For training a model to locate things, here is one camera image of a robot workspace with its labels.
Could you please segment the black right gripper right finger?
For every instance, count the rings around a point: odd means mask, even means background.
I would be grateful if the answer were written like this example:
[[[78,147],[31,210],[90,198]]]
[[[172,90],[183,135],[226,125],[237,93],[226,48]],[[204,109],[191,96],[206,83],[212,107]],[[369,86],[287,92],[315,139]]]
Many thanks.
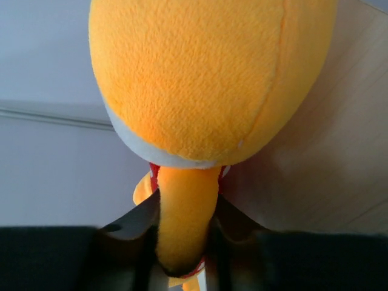
[[[220,196],[209,290],[386,290],[387,237],[269,230]]]

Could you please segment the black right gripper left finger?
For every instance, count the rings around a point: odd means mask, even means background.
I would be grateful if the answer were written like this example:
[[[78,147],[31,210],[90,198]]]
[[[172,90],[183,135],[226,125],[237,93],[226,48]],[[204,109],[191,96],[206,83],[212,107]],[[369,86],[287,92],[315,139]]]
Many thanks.
[[[160,290],[159,192],[114,222],[1,228],[1,290]]]

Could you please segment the yellow plush polka-dot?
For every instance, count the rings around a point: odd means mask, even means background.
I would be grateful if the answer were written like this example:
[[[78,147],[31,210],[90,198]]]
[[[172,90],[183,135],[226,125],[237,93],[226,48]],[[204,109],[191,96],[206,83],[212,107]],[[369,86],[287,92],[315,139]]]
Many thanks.
[[[124,144],[160,193],[156,254],[169,284],[198,290],[229,167],[262,149],[316,81],[336,1],[92,1],[89,47]]]

